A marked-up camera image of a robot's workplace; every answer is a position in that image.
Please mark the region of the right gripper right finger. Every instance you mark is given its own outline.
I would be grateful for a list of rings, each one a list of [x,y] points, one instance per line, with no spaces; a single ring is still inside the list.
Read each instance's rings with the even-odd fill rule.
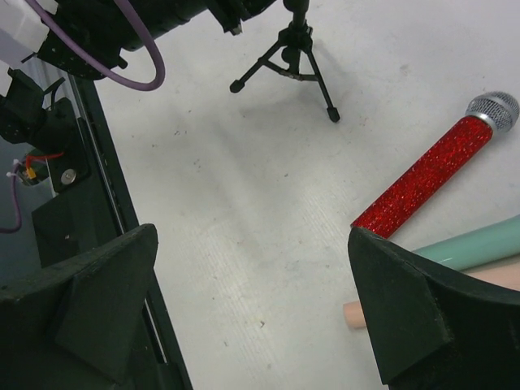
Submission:
[[[519,293],[355,227],[349,261],[391,389],[517,389]]]

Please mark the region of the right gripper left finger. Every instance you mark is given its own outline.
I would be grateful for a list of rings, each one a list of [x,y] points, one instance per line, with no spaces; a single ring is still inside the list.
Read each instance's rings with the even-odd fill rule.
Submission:
[[[1,287],[3,389],[115,389],[158,251],[147,223]]]

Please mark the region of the red glitter microphone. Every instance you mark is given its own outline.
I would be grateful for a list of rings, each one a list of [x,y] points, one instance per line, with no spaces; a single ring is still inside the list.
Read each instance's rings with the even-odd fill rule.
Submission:
[[[519,119],[519,102],[493,91],[472,99],[459,119],[352,223],[383,238],[393,235],[496,134]]]

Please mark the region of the black tripod microphone stand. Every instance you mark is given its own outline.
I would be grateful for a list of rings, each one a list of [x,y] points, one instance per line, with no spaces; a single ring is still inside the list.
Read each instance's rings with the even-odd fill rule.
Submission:
[[[316,82],[321,90],[327,106],[327,114],[333,123],[340,121],[340,113],[334,106],[327,86],[323,79],[319,65],[313,52],[313,29],[308,25],[306,13],[309,10],[309,1],[283,1],[284,7],[292,13],[292,21],[287,28],[281,30],[277,41],[270,47],[256,63],[238,80],[234,80],[230,86],[231,93],[239,93],[247,81],[266,67],[280,76],[292,80]],[[301,55],[304,54],[312,68],[311,74],[300,72]]]

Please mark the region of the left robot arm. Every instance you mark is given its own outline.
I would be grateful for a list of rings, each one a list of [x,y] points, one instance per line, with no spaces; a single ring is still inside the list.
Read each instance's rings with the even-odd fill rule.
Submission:
[[[263,13],[269,1],[3,1],[1,60],[9,65],[11,86],[1,98],[1,136],[28,143],[47,153],[62,150],[67,132],[43,107],[47,91],[20,71],[36,58],[86,80],[109,78],[143,92],[158,89],[166,66],[155,39],[203,11],[209,11],[224,32],[241,33],[242,22]],[[127,79],[121,51],[146,48],[155,69],[150,82]]]

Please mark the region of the mint green toy microphone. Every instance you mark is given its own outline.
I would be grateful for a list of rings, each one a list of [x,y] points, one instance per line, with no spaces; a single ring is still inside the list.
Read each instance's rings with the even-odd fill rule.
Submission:
[[[413,251],[456,271],[519,255],[519,216]]]

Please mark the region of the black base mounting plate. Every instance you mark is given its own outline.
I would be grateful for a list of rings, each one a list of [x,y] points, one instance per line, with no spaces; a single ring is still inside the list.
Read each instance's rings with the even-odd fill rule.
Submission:
[[[73,156],[88,169],[33,217],[41,264],[54,265],[108,243],[138,225],[128,186],[93,82],[70,79],[65,95],[76,110],[79,146]],[[190,389],[192,383],[158,279],[151,277],[136,333],[133,363],[148,357],[152,375],[138,389]]]

